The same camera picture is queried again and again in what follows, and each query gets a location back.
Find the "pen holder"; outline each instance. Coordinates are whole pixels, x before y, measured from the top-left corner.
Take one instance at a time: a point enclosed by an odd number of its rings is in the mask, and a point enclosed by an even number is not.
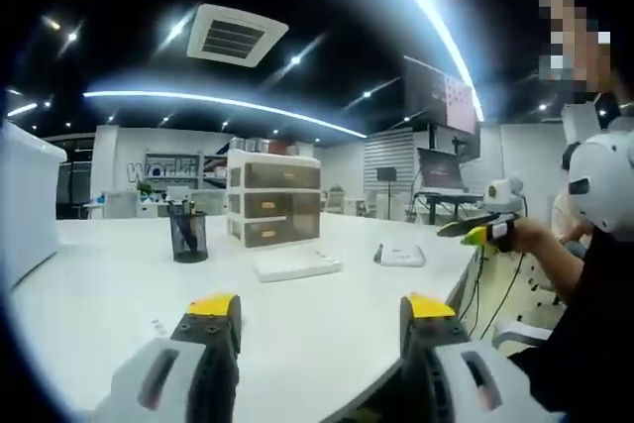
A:
[[[209,258],[204,213],[170,213],[169,227],[175,262],[198,263]]]

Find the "curved light strip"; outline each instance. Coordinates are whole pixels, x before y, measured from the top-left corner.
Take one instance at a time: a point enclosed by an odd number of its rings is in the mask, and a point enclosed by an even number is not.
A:
[[[458,46],[452,38],[452,34],[449,33],[449,29],[445,25],[445,22],[443,22],[442,17],[436,10],[436,7],[431,0],[414,0],[414,2],[418,4],[418,7],[420,7],[423,13],[429,18],[430,22],[436,29],[436,32],[438,32],[438,35],[440,35],[441,40],[447,47],[447,50],[449,50],[449,54],[451,55],[454,63],[456,64],[456,67],[458,68],[458,72],[460,73],[462,80],[465,82],[465,84],[472,88],[474,95],[475,113],[478,120],[483,121],[484,115],[482,114],[482,106],[479,103],[479,98],[477,97],[474,82],[472,81],[472,77],[469,74],[469,70],[467,69],[465,61],[463,60],[463,56],[460,54],[460,50],[458,50]]]
[[[350,129],[342,128],[341,126],[336,126],[325,121],[320,121],[319,119],[309,118],[308,116],[291,113],[282,109],[270,108],[268,106],[263,106],[262,104],[247,103],[246,101],[238,101],[235,99],[215,98],[213,96],[203,96],[200,94],[169,93],[166,91],[92,91],[89,93],[83,93],[83,96],[85,98],[95,98],[103,96],[153,96],[159,98],[191,99],[194,101],[207,101],[208,103],[229,104],[232,106],[257,109],[259,111],[267,111],[268,113],[281,114],[282,116],[288,116],[289,118],[300,119],[302,121],[318,124],[320,126],[334,129],[336,131],[341,131],[342,133],[350,134],[352,136],[357,136],[358,138],[362,139],[365,139],[367,137],[365,134],[357,133],[356,131],[351,131]]]
[[[20,106],[19,108],[9,111],[7,113],[7,118],[25,113],[27,111],[31,111],[32,109],[36,109],[37,107],[38,107],[38,103],[31,103],[31,104],[27,104],[26,106]]]

